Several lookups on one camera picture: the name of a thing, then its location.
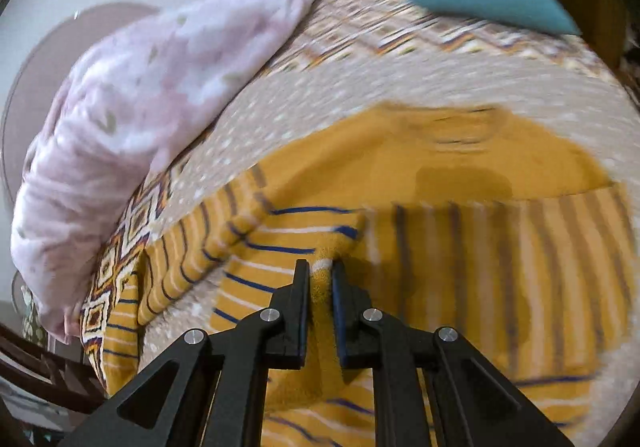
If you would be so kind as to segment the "yellow striped knit sweater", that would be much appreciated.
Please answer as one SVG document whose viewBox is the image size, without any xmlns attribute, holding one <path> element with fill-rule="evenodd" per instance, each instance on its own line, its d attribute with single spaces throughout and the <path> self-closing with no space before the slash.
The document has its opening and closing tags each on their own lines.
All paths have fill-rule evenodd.
<svg viewBox="0 0 640 447">
<path fill-rule="evenodd" d="M 211 271 L 222 332 L 311 269 L 309 353 L 274 371 L 266 446 L 369 446 L 368 372 L 338 365 L 330 269 L 406 325 L 461 332 L 563 432 L 584 423 L 634 307 L 625 191 L 581 147 L 496 106 L 383 103 L 235 176 L 125 267 L 103 264 L 82 341 L 108 393 L 137 373 L 144 328 Z"/>
</svg>

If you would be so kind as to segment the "pink floral fleece blanket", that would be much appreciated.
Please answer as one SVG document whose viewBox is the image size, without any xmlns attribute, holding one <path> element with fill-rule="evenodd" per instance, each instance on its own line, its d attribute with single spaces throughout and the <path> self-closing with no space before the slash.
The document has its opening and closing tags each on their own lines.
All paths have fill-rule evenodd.
<svg viewBox="0 0 640 447">
<path fill-rule="evenodd" d="M 67 342 L 134 190 L 162 173 L 291 37 L 316 0 L 198 0 L 114 32 L 72 66 L 30 144 L 11 255 Z"/>
</svg>

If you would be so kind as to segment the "beige patterned quilted bedspread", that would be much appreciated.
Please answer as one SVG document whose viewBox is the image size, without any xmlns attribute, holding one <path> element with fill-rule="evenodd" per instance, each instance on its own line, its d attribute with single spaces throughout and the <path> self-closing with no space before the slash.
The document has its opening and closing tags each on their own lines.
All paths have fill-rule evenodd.
<svg viewBox="0 0 640 447">
<path fill-rule="evenodd" d="M 407 0 L 322 0 L 294 42 L 162 177 L 160 209 L 131 207 L 128 222 L 145 236 L 131 247 L 114 237 L 100 268 L 129 265 L 134 249 L 189 214 L 198 194 L 212 194 L 271 153 L 383 103 L 506 109 L 574 142 L 623 186 L 636 245 L 634 307 L 623 342 L 602 357 L 584 423 L 564 432 L 578 446 L 612 443 L 617 423 L 636 407 L 639 381 L 639 117 L 623 86 L 578 38 L 440 18 Z M 220 280 L 211 271 L 144 328 L 137 373 L 185 329 L 208 330 L 205 299 Z"/>
</svg>

